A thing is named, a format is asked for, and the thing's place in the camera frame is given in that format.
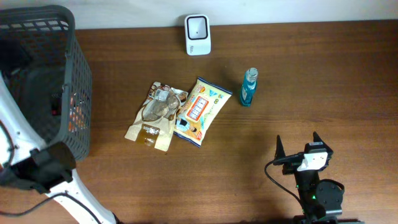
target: wooden table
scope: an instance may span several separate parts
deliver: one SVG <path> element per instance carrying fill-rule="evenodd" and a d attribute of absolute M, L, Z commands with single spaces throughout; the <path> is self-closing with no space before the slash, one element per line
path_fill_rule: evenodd
<path fill-rule="evenodd" d="M 335 151 L 321 178 L 346 186 L 342 218 L 398 220 L 398 21 L 214 26 L 212 51 L 190 57 L 183 28 L 78 30 L 93 72 L 91 152 L 78 172 L 126 223 L 266 222 L 300 215 L 264 165 L 280 134 L 287 154 L 317 131 Z M 239 104 L 244 72 L 259 80 Z M 167 153 L 124 139 L 154 81 L 189 90 L 197 77 L 233 90 L 199 149 L 174 137 Z M 290 190 L 293 176 L 270 174 Z M 36 192 L 0 189 L 0 210 Z M 1 223 L 75 223 L 56 202 Z"/>

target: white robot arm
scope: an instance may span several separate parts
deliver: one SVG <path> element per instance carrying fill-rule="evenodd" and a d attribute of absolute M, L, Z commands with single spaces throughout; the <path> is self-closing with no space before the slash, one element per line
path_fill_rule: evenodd
<path fill-rule="evenodd" d="M 84 186 L 68 148 L 63 144 L 48 146 L 32 129 L 10 94 L 1 72 L 0 108 L 0 165 L 3 168 L 0 169 L 0 186 L 36 189 L 41 194 L 45 193 L 79 223 L 121 223 Z M 26 164 L 29 170 L 23 169 Z M 9 217 L 22 214 L 0 212 L 0 215 Z"/>

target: white plug-in device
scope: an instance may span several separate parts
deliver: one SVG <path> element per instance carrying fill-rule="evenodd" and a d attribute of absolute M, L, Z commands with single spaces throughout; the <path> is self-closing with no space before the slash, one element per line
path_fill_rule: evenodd
<path fill-rule="evenodd" d="M 310 144 L 323 144 L 322 142 L 313 142 Z M 306 153 L 304 154 L 304 159 L 301 165 L 297 168 L 297 171 L 306 170 L 318 170 L 321 169 L 326 164 L 326 159 L 328 158 L 327 152 L 316 152 L 316 153 Z"/>
<path fill-rule="evenodd" d="M 209 18 L 203 14 L 185 18 L 187 54 L 206 55 L 211 51 Z"/>

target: food package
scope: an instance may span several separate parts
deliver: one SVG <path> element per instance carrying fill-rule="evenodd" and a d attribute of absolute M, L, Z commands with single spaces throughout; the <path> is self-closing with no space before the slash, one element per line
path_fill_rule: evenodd
<path fill-rule="evenodd" d="M 129 127 L 126 139 L 167 151 L 173 136 L 175 113 L 185 105 L 188 93 L 154 82 Z"/>
<path fill-rule="evenodd" d="M 85 115 L 82 113 L 83 109 L 82 106 L 85 102 L 80 100 L 80 101 L 75 101 L 73 97 L 70 98 L 70 111 L 69 111 L 69 127 L 68 130 L 72 133 L 79 131 L 81 129 L 86 128 L 85 124 Z M 53 110 L 53 114 L 58 114 L 58 111 Z"/>
<path fill-rule="evenodd" d="M 174 134 L 200 147 L 206 130 L 231 95 L 199 77 L 187 103 L 177 111 Z"/>

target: white wall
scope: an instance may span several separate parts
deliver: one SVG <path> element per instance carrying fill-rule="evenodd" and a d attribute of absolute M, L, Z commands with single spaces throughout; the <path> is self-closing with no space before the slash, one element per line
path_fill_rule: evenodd
<path fill-rule="evenodd" d="M 0 0 L 0 8 L 59 4 L 77 29 L 182 25 L 203 13 L 211 25 L 398 19 L 398 0 Z"/>

